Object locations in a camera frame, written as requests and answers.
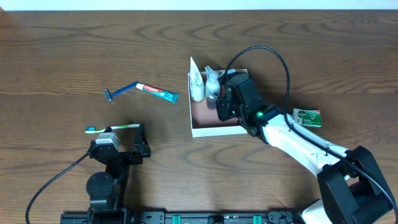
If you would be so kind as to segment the clear blue soap pump bottle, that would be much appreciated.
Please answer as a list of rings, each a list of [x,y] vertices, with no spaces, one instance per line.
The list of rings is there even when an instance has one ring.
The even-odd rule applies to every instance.
[[[220,93],[220,84],[218,81],[219,75],[209,65],[205,67],[206,83],[205,83],[205,97],[206,105],[209,110],[216,109],[216,100]]]

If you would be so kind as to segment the cream box with pink inside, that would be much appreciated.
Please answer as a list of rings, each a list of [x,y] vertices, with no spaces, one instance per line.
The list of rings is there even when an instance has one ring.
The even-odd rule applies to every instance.
[[[238,125],[238,120],[233,118],[220,121],[216,110],[209,110],[206,100],[196,102],[192,100],[190,90],[190,73],[188,80],[188,102],[190,112],[190,130],[193,138],[246,134],[247,131]]]

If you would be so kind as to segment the white Pantene tube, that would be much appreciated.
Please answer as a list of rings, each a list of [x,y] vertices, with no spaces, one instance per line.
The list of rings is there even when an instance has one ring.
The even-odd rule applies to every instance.
[[[190,57],[189,88],[190,97],[193,101],[201,102],[205,98],[204,81],[192,57]]]

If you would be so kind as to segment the green Dettol soap box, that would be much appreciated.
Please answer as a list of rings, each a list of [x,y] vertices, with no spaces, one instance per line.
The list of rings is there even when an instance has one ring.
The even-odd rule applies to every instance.
[[[293,109],[292,116],[298,124],[309,128],[321,128],[322,117],[320,110]]]

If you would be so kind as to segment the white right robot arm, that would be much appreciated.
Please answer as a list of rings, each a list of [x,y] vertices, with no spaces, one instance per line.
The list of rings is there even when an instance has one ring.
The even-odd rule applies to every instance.
[[[396,201],[365,147],[349,150],[322,139],[291,115],[267,104],[247,73],[223,75],[225,94],[216,101],[221,121],[237,118],[249,135],[283,150],[318,180],[321,199],[299,212],[302,223],[374,223]]]

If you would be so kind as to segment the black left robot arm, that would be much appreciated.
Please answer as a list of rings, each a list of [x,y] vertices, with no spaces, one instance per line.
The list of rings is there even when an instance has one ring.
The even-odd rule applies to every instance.
[[[120,152],[120,141],[108,126],[90,142],[88,156],[105,165],[104,172],[93,174],[86,183],[90,196],[89,223],[139,223],[140,215],[123,205],[129,168],[141,165],[143,158],[150,157],[151,149],[142,124],[133,124],[137,129],[133,140],[134,149]]]

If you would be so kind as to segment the green white toothbrush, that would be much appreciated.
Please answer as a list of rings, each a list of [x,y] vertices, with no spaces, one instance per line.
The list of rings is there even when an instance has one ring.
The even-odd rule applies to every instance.
[[[138,127],[139,127],[139,124],[127,124],[127,125],[122,125],[122,126],[108,126],[107,128],[104,128],[104,129],[97,129],[94,126],[89,126],[89,127],[86,127],[85,133],[86,134],[95,134],[95,133],[103,133],[107,129],[116,130],[116,129],[138,128]]]

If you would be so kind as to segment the blue disposable razor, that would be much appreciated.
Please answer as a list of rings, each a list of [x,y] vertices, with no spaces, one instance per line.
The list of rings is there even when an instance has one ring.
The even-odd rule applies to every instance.
[[[116,90],[116,91],[114,91],[112,93],[108,89],[105,89],[104,90],[104,95],[105,95],[105,97],[106,97],[106,99],[108,101],[112,101],[115,96],[118,96],[121,93],[124,93],[124,92],[126,92],[126,91],[128,91],[128,90],[130,90],[132,88],[135,88],[137,84],[138,84],[138,82],[130,83],[130,84],[128,84],[128,85],[126,85],[126,86],[124,86],[124,87],[122,87],[122,88],[120,88],[120,89],[118,89],[118,90]]]

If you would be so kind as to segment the Colgate toothpaste tube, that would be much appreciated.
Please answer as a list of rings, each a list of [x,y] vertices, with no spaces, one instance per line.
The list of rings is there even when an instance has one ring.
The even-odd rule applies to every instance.
[[[150,93],[152,95],[158,96],[159,98],[162,98],[164,100],[167,100],[171,103],[176,103],[178,100],[178,94],[177,93],[172,93],[166,90],[162,90],[150,85],[146,85],[143,83],[137,83],[136,88],[144,91],[146,93]]]

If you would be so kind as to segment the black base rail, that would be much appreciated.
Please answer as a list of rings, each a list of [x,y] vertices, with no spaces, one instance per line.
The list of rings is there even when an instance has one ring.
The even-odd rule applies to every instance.
[[[252,213],[222,212],[137,212],[128,208],[66,212],[60,224],[298,224],[303,220],[296,212],[270,211]]]

